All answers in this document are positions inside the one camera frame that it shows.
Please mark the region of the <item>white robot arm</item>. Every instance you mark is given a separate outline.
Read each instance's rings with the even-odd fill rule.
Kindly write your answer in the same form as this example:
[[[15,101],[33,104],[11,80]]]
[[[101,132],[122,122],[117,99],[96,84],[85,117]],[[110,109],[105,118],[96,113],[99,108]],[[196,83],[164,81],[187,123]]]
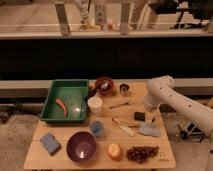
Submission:
[[[204,106],[174,90],[175,81],[171,76],[161,76],[147,81],[144,107],[155,111],[161,102],[171,106],[196,125],[205,135],[213,135],[213,109]]]

